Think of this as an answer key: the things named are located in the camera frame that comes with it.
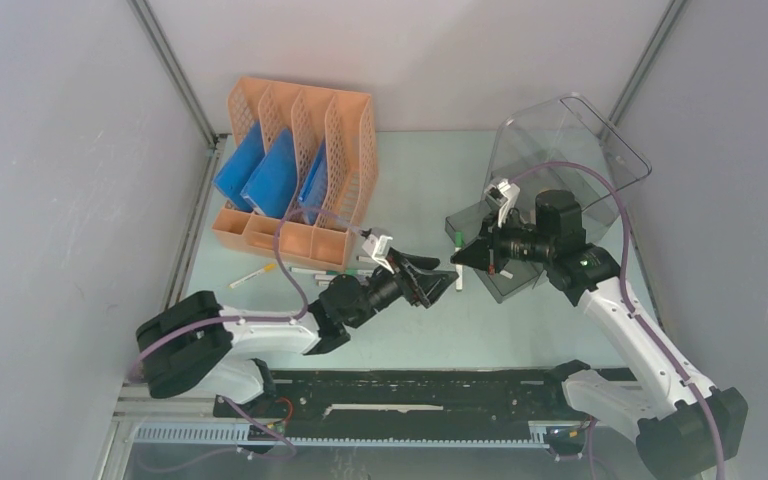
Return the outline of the blue folder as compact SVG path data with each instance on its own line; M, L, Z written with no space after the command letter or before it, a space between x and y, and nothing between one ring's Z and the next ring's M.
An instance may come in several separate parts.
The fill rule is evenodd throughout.
M307 225L314 225L316 223L319 210L327 195L328 172L326 158L326 142L323 141L298 195L298 204L304 209L301 213L301 219Z
M253 211L242 189L265 156L261 122L256 121L228 161L214 177L214 186L237 210Z
M283 129L254 169L241 194L259 215L282 218L298 185L293 134Z

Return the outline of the clear plastic drawer cabinet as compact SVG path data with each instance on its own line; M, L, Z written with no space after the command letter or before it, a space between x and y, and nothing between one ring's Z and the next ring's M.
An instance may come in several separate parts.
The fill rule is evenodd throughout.
M523 226L510 243L500 274L473 270L498 303L539 280L548 280L574 306L612 289L630 298L628 193L651 172L647 160L623 140L590 103L568 95L509 117L498 129L485 187L507 178L520 188L516 205ZM454 241L480 236L494 213L484 200L446 219Z

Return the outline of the blue folder front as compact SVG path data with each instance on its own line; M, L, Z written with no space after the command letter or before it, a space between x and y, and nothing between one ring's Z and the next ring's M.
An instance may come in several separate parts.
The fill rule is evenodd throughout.
M237 210L253 211L242 189L265 156L261 122L256 121L228 161L214 177L214 186Z

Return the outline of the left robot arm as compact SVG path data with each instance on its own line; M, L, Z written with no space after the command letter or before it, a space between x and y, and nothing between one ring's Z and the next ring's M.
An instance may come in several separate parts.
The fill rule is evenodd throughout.
M433 306L458 279L439 265L391 249L370 275L332 279L300 318L223 306L214 292L198 291L137 328L139 380L153 399L200 391L264 416L276 390L263 355L324 355L398 300Z

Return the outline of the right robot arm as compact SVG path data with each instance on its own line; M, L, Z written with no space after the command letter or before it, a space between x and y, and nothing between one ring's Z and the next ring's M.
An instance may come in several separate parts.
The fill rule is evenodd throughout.
M570 361L543 388L545 411L556 418L574 411L594 417L633 442L657 479L722 469L739 451L748 415L743 395L734 387L718 388L658 328L621 265L588 242L582 208L571 192L539 193L533 222L520 215L517 197L514 185L487 187L489 212L452 262L489 275L511 261L541 266L550 284L598 325L641 388L626 390Z

